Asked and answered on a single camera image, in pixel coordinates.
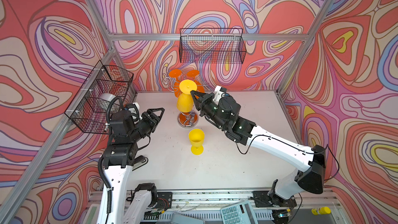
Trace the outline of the dark yellow wine glass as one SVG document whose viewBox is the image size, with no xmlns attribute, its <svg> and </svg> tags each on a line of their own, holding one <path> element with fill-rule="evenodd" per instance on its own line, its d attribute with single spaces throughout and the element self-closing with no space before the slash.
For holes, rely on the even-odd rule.
<svg viewBox="0 0 398 224">
<path fill-rule="evenodd" d="M 177 99 L 177 109 L 182 113 L 188 113 L 194 105 L 190 92 L 192 90 L 197 91 L 197 85 L 194 81 L 186 79 L 180 83 L 179 89 L 181 90 L 181 94 Z"/>
</svg>

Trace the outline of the light yellow wine glass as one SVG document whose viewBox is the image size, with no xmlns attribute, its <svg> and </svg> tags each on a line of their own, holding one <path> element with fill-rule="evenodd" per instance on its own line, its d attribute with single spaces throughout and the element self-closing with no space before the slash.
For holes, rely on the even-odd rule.
<svg viewBox="0 0 398 224">
<path fill-rule="evenodd" d="M 203 143 L 205 134 L 201 129 L 193 129 L 189 132 L 189 141 L 191 144 L 191 152 L 194 155 L 201 155 L 204 151 Z"/>
</svg>

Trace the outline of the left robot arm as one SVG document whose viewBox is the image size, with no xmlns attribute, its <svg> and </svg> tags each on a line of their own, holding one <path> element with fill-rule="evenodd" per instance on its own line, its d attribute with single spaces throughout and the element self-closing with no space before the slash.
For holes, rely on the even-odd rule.
<svg viewBox="0 0 398 224">
<path fill-rule="evenodd" d="M 137 103 L 124 106 L 119 96 L 108 104 L 105 112 L 108 142 L 97 164 L 104 183 L 98 224 L 139 224 L 146 213 L 158 206 L 154 183 L 139 184 L 131 193 L 130 205 L 125 205 L 135 165 L 146 159 L 137 155 L 143 149 L 138 142 L 150 138 L 164 111 L 163 108 L 150 108 L 140 113 Z"/>
</svg>

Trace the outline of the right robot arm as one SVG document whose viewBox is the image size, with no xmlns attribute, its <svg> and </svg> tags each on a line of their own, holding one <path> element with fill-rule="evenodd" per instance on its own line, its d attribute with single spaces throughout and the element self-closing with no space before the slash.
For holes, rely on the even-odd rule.
<svg viewBox="0 0 398 224">
<path fill-rule="evenodd" d="M 200 116 L 224 132 L 229 140 L 237 145 L 266 151 L 295 167 L 295 170 L 283 179 L 274 180 L 265 197 L 268 205 L 287 206 L 294 195 L 304 191 L 316 195 L 323 193 L 325 148 L 290 142 L 241 117 L 241 106 L 224 87 L 217 86 L 213 93 L 192 90 L 190 95 Z"/>
</svg>

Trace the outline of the right orange wine glass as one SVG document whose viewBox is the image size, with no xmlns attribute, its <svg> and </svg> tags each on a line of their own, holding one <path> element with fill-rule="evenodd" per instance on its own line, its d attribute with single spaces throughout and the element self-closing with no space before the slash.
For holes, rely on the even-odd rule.
<svg viewBox="0 0 398 224">
<path fill-rule="evenodd" d="M 199 81 L 199 75 L 200 75 L 200 71 L 199 70 L 191 70 L 187 73 L 187 77 L 194 81 L 197 85 L 197 91 L 201 92 L 201 93 L 205 93 L 205 89 L 203 84 Z"/>
</svg>

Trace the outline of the orange wine glass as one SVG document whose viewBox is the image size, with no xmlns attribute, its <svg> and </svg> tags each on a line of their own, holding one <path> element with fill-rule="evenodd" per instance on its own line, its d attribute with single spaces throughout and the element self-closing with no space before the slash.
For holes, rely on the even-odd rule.
<svg viewBox="0 0 398 224">
<path fill-rule="evenodd" d="M 205 93 L 205 89 L 203 84 L 199 81 L 199 75 L 200 75 L 200 71 L 199 70 L 191 70 L 187 73 L 187 77 L 194 81 L 197 85 L 197 91 L 201 92 L 201 93 Z"/>
<path fill-rule="evenodd" d="M 180 69 L 173 69 L 169 72 L 169 78 L 171 80 L 171 91 L 174 92 L 176 97 L 179 97 L 181 94 L 181 90 L 179 89 L 179 85 L 181 82 L 182 71 Z"/>
</svg>

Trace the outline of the chrome wine glass rack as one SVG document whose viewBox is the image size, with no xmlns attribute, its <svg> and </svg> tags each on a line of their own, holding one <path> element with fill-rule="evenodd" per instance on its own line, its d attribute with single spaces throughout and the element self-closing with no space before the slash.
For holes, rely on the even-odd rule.
<svg viewBox="0 0 398 224">
<path fill-rule="evenodd" d="M 191 91 L 204 93 L 203 85 L 193 79 L 178 79 L 172 76 L 165 79 L 168 90 L 177 98 L 177 123 L 182 128 L 193 128 L 199 121 L 199 115 L 194 109 Z"/>
</svg>

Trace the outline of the left orange wine glass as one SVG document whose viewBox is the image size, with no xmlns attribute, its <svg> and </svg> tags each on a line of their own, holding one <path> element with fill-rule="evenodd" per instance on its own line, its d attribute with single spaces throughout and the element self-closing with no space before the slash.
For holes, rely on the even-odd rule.
<svg viewBox="0 0 398 224">
<path fill-rule="evenodd" d="M 171 80 L 171 91 L 174 92 L 176 97 L 179 97 L 181 94 L 181 90 L 179 89 L 179 85 L 181 82 L 182 71 L 180 69 L 173 69 L 169 72 L 169 78 Z"/>
</svg>

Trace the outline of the grey black stapler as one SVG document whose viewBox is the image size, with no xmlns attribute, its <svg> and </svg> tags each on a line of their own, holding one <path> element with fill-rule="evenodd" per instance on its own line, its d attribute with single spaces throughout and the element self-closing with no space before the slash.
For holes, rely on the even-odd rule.
<svg viewBox="0 0 398 224">
<path fill-rule="evenodd" d="M 145 156 L 138 156 L 134 160 L 134 165 L 132 171 L 135 171 L 148 163 L 149 159 Z"/>
</svg>

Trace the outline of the teal calculator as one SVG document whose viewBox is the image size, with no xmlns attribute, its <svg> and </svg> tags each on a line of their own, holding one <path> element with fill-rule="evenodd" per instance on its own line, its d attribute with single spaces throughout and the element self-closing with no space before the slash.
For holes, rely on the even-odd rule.
<svg viewBox="0 0 398 224">
<path fill-rule="evenodd" d="M 240 201 L 221 209 L 224 224 L 258 224 L 255 212 L 249 201 Z"/>
</svg>

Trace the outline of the yellow capped bottle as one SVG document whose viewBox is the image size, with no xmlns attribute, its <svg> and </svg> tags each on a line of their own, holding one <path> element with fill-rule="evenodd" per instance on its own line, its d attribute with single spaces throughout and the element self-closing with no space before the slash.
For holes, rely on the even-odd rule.
<svg viewBox="0 0 398 224">
<path fill-rule="evenodd" d="M 327 206 L 325 207 L 319 207 L 319 208 L 313 208 L 312 209 L 312 214 L 313 215 L 328 215 L 331 214 L 331 209 Z"/>
</svg>

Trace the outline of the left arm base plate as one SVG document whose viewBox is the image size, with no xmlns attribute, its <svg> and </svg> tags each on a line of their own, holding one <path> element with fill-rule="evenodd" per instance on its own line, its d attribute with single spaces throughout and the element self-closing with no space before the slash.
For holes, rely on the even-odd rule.
<svg viewBox="0 0 398 224">
<path fill-rule="evenodd" d="M 165 211 L 172 207 L 173 193 L 170 191 L 159 192 L 157 194 L 157 202 L 151 203 L 147 209 L 153 212 Z"/>
</svg>

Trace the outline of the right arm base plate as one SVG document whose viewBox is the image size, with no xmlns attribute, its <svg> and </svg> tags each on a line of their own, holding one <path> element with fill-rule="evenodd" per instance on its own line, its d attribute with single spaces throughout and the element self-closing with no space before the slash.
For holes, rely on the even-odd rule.
<svg viewBox="0 0 398 224">
<path fill-rule="evenodd" d="M 256 207 L 286 207 L 294 208 L 297 206 L 294 197 L 288 200 L 282 199 L 275 194 L 268 195 L 268 191 L 253 191 L 251 200 L 254 201 Z"/>
</svg>

